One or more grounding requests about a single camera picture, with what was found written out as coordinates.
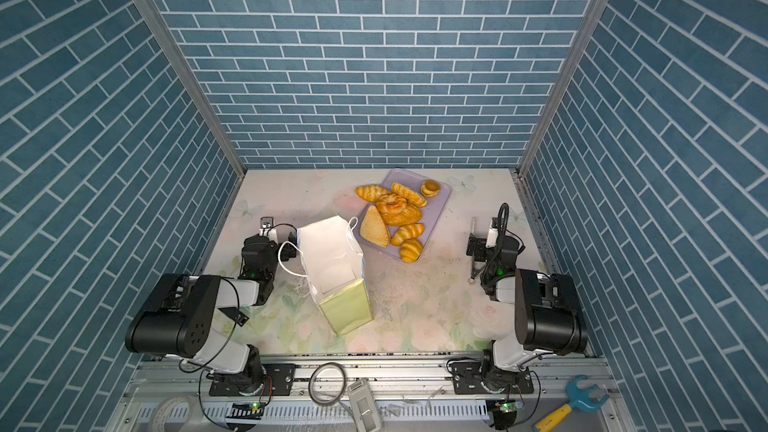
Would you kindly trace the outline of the paper bag with floral sides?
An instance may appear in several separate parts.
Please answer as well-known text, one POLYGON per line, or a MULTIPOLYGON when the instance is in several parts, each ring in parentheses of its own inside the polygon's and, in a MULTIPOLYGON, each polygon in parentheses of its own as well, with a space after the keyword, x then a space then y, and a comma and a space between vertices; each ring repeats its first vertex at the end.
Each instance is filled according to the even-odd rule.
POLYGON ((278 261, 290 275, 304 279, 310 296, 333 332, 345 335, 373 320, 365 283, 363 250, 354 236, 356 217, 336 215, 298 229, 297 252, 302 270, 295 272, 278 261))

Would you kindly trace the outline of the long glazed loaf bread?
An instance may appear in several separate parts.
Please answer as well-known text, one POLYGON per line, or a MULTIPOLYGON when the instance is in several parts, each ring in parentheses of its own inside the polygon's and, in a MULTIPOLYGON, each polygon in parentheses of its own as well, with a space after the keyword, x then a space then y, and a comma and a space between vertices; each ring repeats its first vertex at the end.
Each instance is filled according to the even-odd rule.
POLYGON ((427 205, 427 199, 425 197, 399 182, 394 182, 391 185, 391 190, 393 193, 405 198, 409 204, 415 207, 423 208, 427 205))

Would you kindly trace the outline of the striped bread roll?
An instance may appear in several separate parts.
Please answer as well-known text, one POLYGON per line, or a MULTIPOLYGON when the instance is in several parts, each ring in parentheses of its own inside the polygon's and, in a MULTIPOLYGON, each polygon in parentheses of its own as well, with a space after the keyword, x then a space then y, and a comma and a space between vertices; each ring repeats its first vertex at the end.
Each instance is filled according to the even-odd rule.
POLYGON ((369 203, 376 203, 382 197, 389 195, 391 191, 380 185, 371 184, 357 187, 355 193, 358 197, 369 203))

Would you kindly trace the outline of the twisted ring bread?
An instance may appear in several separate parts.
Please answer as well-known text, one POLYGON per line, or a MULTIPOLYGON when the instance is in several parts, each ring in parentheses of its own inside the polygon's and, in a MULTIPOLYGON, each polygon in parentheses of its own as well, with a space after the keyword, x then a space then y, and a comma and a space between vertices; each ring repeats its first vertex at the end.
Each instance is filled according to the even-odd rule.
POLYGON ((390 193, 381 196, 377 200, 376 206, 382 214, 399 214, 406 209, 408 201, 405 197, 390 193))

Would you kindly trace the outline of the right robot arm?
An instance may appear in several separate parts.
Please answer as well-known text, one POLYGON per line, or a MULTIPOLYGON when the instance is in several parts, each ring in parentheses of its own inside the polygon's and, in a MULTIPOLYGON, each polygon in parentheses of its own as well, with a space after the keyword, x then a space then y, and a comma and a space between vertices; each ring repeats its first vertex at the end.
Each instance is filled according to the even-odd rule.
POLYGON ((514 306, 514 331, 491 341, 480 359, 446 362, 458 395, 530 394, 532 362, 587 348, 588 327, 573 279, 519 268, 516 261, 524 249, 514 234, 498 236, 493 245, 486 237, 469 235, 470 281, 478 281, 493 301, 514 306))

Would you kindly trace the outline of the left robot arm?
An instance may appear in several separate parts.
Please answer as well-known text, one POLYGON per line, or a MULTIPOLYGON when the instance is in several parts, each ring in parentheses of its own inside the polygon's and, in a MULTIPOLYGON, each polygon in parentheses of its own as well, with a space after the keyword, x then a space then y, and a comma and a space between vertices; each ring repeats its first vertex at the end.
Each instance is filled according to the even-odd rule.
POLYGON ((237 342, 233 332, 213 329, 217 312, 235 327, 246 325, 246 307, 262 306, 274 290, 278 266, 297 255, 296 235, 279 244, 267 232, 248 237, 236 278, 164 274, 128 326, 125 347, 136 354, 174 356, 211 380, 213 397, 288 396, 296 366, 270 365, 258 348, 237 342))

